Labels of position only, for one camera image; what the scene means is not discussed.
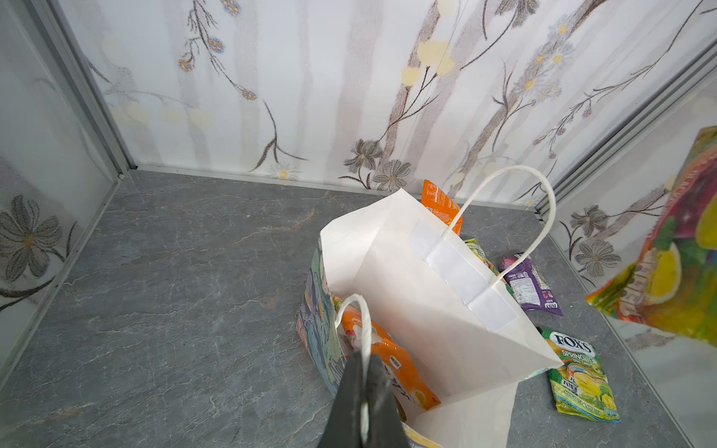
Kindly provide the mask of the white paper bag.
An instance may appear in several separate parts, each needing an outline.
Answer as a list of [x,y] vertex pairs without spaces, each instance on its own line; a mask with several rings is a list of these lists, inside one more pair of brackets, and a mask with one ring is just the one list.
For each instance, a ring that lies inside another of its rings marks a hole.
[[438,397],[406,413],[441,446],[506,446],[517,386],[560,365],[500,277],[404,190],[320,232],[297,330],[331,392],[347,363],[334,302],[354,294]]

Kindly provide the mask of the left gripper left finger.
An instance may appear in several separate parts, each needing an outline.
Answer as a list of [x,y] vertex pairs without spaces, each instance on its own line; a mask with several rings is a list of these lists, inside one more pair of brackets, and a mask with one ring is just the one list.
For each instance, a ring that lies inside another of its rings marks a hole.
[[365,398],[363,362],[359,352],[347,360],[329,419],[318,448],[360,448],[361,407]]

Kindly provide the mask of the orange Fox's candy bag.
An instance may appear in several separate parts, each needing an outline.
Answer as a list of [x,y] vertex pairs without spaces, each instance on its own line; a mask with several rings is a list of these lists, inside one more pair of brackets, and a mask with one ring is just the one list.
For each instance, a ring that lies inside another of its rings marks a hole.
[[[349,304],[342,315],[338,334],[342,350],[348,356],[360,349],[362,319],[358,304]],[[372,323],[372,354],[383,362],[403,421],[410,414],[438,406],[438,396],[423,381],[409,353],[398,345],[390,334],[376,322]]]

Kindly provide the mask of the pink Fox's fruits bag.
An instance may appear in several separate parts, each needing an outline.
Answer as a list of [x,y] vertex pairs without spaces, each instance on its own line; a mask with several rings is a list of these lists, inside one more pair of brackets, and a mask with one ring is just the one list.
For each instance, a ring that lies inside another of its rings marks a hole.
[[716,344],[716,129],[696,136],[638,260],[587,297],[604,315]]

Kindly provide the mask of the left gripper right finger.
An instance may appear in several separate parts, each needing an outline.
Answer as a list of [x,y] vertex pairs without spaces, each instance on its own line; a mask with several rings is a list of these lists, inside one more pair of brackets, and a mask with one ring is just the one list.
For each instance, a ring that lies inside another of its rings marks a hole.
[[371,355],[366,383],[368,404],[368,436],[370,448],[409,448],[409,440],[393,394],[393,386],[384,363]]

